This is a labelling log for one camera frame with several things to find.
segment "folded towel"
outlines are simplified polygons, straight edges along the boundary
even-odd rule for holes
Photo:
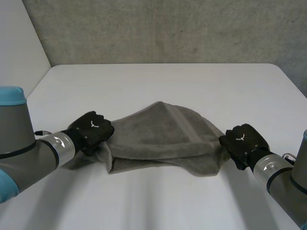
[[[219,143],[223,133],[198,113],[181,106],[156,102],[111,123],[113,136],[94,156],[77,153],[68,164],[70,169],[101,161],[109,173],[177,165],[193,175],[212,176],[230,158]]]

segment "white table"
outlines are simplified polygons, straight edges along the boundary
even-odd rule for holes
[[[65,129],[96,110],[115,120],[156,101],[191,108],[223,132],[249,123],[278,154],[296,154],[307,99],[271,64],[64,65],[28,97],[35,130]],[[58,169],[0,206],[1,230],[298,229],[250,169],[215,177],[179,167],[108,175],[103,164]]]

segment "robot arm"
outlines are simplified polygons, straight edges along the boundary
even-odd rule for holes
[[[220,143],[240,170],[250,167],[256,179],[301,229],[307,229],[307,131],[295,162],[270,152],[250,125],[236,126]]]
[[[18,195],[82,150],[91,155],[114,128],[89,112],[68,129],[36,140],[24,92],[0,87],[0,203]]]

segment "white wall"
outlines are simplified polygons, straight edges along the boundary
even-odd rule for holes
[[[0,0],[0,85],[16,85],[26,97],[50,69],[21,0]]]

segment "towel fold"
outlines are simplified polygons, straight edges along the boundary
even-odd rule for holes
[[[120,173],[177,165],[196,176],[212,176],[230,158],[218,140],[223,133],[185,107],[156,102],[111,123],[115,132],[100,150],[91,157],[78,152],[67,167],[101,161],[109,173]]]

